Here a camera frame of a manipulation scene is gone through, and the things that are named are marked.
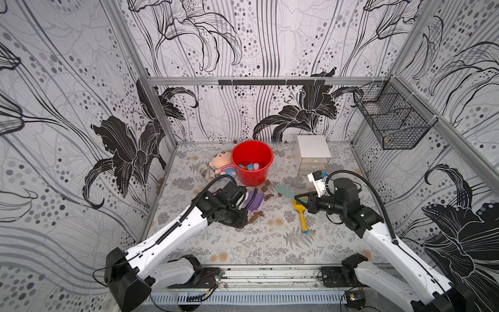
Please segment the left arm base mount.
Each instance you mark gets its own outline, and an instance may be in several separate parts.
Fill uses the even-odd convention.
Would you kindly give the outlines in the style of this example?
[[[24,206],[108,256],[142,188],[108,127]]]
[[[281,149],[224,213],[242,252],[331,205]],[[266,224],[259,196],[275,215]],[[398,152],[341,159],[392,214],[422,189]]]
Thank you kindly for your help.
[[[197,270],[188,282],[168,286],[169,289],[212,289],[218,285],[222,269],[219,267],[202,267]]]

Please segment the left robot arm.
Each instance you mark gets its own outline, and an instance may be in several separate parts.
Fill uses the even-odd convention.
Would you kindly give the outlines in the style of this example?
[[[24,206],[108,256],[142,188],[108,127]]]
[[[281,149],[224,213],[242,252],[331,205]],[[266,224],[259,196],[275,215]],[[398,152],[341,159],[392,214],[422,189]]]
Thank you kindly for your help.
[[[165,262],[188,238],[214,222],[242,229],[256,195],[233,178],[215,192],[206,186],[180,215],[148,239],[127,250],[117,247],[106,256],[104,286],[120,311],[133,311],[156,289],[196,288],[209,274],[193,255]]]

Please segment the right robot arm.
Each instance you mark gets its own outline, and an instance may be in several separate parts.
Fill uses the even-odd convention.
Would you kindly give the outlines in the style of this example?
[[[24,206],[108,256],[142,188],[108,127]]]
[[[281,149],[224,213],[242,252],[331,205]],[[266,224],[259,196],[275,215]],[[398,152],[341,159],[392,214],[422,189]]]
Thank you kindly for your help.
[[[425,263],[394,233],[386,213],[363,205],[348,178],[330,181],[321,171],[308,175],[312,192],[295,196],[311,214],[336,214],[341,223],[377,250],[401,275],[379,269],[356,253],[341,263],[340,277],[350,287],[368,286],[404,311],[475,311],[475,296],[463,283],[451,282]]]

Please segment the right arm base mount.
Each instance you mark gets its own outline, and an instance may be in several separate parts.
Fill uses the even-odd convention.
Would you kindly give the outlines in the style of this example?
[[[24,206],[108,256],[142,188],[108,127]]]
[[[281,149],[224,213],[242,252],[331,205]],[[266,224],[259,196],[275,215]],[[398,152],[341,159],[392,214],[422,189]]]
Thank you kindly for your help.
[[[365,284],[357,280],[355,274],[341,266],[321,266],[317,274],[317,280],[322,282],[324,287],[366,287]]]

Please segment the green cleaning brush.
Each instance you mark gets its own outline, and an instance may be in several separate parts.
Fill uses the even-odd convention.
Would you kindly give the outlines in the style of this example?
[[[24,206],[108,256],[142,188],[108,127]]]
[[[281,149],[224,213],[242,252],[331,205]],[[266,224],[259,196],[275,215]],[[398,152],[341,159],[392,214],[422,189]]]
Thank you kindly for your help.
[[[294,199],[294,197],[295,197],[295,193],[294,193],[293,190],[291,190],[291,189],[289,189],[286,186],[281,185],[281,184],[277,184],[275,186],[275,191],[278,194],[280,194],[280,195],[282,195],[282,196],[284,196],[286,198]]]

